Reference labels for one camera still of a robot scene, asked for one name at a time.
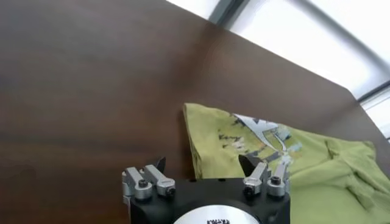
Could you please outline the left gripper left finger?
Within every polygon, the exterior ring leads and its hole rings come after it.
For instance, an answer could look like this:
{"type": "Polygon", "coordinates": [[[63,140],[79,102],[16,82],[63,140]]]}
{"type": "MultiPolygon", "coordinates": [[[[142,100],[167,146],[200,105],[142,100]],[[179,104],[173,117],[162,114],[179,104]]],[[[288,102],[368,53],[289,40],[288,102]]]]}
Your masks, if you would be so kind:
{"type": "Polygon", "coordinates": [[[144,166],[138,170],[128,167],[121,173],[122,202],[130,203],[131,198],[140,201],[152,198],[152,193],[172,199],[176,195],[176,182],[164,175],[166,158],[161,157],[155,164],[144,166]]]}

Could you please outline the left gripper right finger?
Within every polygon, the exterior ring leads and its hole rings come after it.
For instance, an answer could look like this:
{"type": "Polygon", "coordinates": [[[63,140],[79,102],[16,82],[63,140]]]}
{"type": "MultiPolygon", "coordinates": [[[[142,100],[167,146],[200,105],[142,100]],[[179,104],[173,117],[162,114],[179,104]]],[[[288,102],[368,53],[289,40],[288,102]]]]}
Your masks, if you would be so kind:
{"type": "Polygon", "coordinates": [[[238,160],[245,174],[243,194],[246,198],[260,195],[263,189],[268,196],[274,198],[282,198],[289,194],[287,162],[280,162],[272,171],[268,163],[256,157],[239,155],[238,160]]]}

